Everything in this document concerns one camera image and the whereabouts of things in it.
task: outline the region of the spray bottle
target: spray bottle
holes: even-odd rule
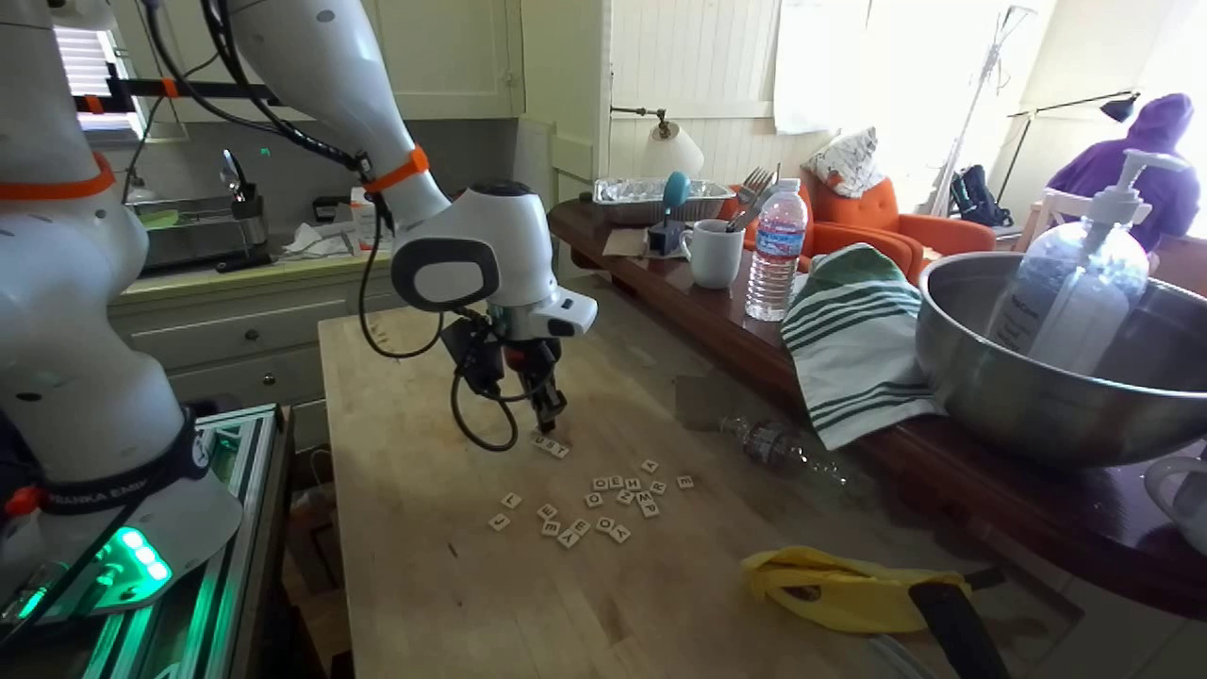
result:
[[[1147,286],[1147,253],[1128,234],[1147,213],[1137,176],[1147,168],[1187,169],[1173,156],[1125,151],[1117,185],[1092,202],[1084,223],[1044,229],[993,308],[990,337],[1039,364],[1097,374]]]

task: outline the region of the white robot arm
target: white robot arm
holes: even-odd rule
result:
[[[223,13],[264,83],[366,158],[370,188],[404,229],[394,259],[401,300],[433,315],[487,302],[493,342],[464,342],[475,331],[454,325],[445,349],[455,367],[462,352],[517,357],[550,429],[561,413],[557,337],[584,331],[595,302],[557,286],[545,205],[512,185],[473,188],[455,205],[441,198],[360,0],[226,0]],[[140,274],[147,234],[76,125],[47,0],[0,5],[0,102],[0,413],[49,482],[49,507],[0,537],[0,621],[18,621],[17,611],[39,608],[39,584],[126,523],[161,570],[155,589],[93,599],[93,611],[117,611],[215,556],[240,510],[194,448],[161,367],[107,321]]]

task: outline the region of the wooden table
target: wooden table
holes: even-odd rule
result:
[[[602,256],[606,223],[591,205],[557,205],[556,234],[580,264],[631,291],[653,318],[729,367],[766,401],[802,413],[775,325],[748,321],[732,300],[690,286],[675,259]],[[1143,466],[1044,477],[1022,467],[952,418],[915,418],[860,445],[899,491],[947,516],[972,516],[1060,570],[1173,614],[1207,614],[1207,559],[1195,556],[1143,491]]]
[[[322,325],[332,418],[341,539],[346,575],[352,653],[360,676],[902,676],[902,666],[942,673],[932,639],[871,642],[815,630],[741,584],[753,550],[815,542],[889,566],[981,570],[877,479],[850,467],[846,482],[792,466],[752,466],[717,417],[775,417],[766,401],[668,337],[606,283],[601,325],[565,339],[557,384],[571,413],[557,440],[541,448],[532,413],[517,413],[519,445],[480,452],[450,417],[445,352],[384,364],[355,321]],[[433,318],[376,315],[387,349],[420,349]],[[591,479],[665,479],[659,516],[584,507]],[[633,537],[591,531],[577,549],[541,537],[535,510],[616,516]],[[1053,614],[1020,584],[977,591],[1020,673],[1039,645],[1060,639]]]

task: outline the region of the stainless steel bowl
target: stainless steel bowl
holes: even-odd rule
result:
[[[1147,283],[1094,379],[983,337],[1022,256],[947,256],[922,278],[915,364],[937,401],[993,448],[1047,467],[1107,467],[1207,433],[1207,300]]]

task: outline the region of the water bottle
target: water bottle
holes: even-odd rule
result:
[[[753,259],[748,278],[748,318],[782,321],[792,293],[797,259],[802,253],[807,208],[801,181],[782,176],[753,223]]]

